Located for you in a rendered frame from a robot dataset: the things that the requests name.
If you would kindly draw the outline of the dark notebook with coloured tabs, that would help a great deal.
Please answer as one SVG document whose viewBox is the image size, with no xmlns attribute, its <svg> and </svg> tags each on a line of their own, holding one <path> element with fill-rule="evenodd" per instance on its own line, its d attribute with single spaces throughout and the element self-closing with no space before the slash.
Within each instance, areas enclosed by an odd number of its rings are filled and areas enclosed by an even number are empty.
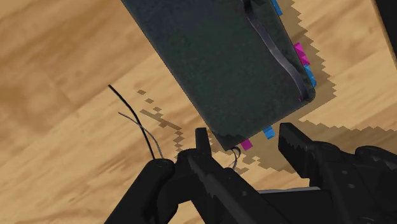
<svg viewBox="0 0 397 224">
<path fill-rule="evenodd" d="M 274 0 L 122 0 L 153 49 L 134 88 L 175 127 L 200 116 L 224 150 L 315 98 Z"/>
</svg>

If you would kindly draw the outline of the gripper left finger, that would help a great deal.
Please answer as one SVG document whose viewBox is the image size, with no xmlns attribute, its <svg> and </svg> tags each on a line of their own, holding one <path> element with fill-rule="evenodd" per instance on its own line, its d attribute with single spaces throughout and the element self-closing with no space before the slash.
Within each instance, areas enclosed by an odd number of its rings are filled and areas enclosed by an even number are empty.
<svg viewBox="0 0 397 224">
<path fill-rule="evenodd" d="M 196 129 L 195 142 L 176 162 L 149 161 L 104 224 L 168 224 L 186 201 L 207 224 L 289 224 L 233 169 L 213 159 L 205 128 Z"/>
</svg>

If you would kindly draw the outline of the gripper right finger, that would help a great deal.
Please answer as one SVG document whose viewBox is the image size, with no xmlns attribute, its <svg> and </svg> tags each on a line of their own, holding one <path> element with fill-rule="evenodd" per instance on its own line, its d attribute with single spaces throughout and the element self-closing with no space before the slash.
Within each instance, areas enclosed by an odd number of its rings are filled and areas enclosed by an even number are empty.
<svg viewBox="0 0 397 224">
<path fill-rule="evenodd" d="M 377 146 L 346 153 L 292 123 L 280 124 L 278 149 L 310 186 L 331 193 L 341 224 L 397 224 L 396 154 Z"/>
</svg>

